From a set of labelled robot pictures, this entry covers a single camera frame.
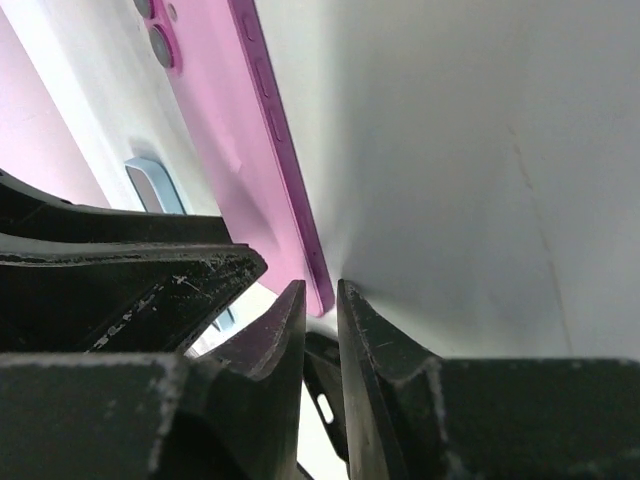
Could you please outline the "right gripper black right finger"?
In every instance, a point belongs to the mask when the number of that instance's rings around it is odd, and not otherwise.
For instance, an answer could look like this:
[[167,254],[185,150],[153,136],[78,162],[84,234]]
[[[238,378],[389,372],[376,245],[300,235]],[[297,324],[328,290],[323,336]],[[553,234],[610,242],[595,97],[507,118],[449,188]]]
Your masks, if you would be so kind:
[[337,287],[354,479],[635,479],[639,365],[446,359]]

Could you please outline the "pink smartphone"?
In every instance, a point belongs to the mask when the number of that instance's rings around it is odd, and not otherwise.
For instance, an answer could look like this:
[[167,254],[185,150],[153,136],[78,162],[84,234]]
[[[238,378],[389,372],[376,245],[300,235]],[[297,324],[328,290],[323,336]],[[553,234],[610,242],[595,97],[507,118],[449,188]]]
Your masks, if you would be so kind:
[[231,239],[264,258],[263,286],[303,280],[308,314],[323,316],[335,295],[255,3],[135,7]]

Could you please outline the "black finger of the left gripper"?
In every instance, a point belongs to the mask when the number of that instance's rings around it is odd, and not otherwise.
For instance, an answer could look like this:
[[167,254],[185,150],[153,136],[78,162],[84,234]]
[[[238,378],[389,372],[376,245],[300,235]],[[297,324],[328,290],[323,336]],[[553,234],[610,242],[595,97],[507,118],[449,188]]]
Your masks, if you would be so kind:
[[3,352],[184,352],[267,270],[246,245],[36,243],[1,255]]
[[1,232],[65,243],[232,242],[216,216],[148,213],[76,205],[1,173]]

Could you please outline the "black phone case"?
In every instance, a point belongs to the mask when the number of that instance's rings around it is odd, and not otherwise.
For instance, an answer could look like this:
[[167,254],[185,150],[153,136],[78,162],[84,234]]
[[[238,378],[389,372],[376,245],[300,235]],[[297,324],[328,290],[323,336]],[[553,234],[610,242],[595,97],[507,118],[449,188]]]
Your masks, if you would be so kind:
[[349,465],[338,342],[320,333],[305,334],[303,380],[337,456]]

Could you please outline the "light blue phone case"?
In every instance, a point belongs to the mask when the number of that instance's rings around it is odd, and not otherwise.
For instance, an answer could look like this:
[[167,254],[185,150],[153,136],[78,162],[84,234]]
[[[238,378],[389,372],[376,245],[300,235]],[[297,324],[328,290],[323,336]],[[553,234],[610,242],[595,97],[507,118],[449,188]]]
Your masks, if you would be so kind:
[[162,162],[136,156],[126,160],[124,168],[145,211],[187,215],[176,185]]

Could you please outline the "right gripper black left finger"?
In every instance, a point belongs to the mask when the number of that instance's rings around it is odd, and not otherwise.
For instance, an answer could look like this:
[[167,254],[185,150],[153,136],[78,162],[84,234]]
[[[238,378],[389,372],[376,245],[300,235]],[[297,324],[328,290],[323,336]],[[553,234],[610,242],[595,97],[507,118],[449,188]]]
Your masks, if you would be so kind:
[[1,358],[5,479],[300,479],[305,287],[207,355]]

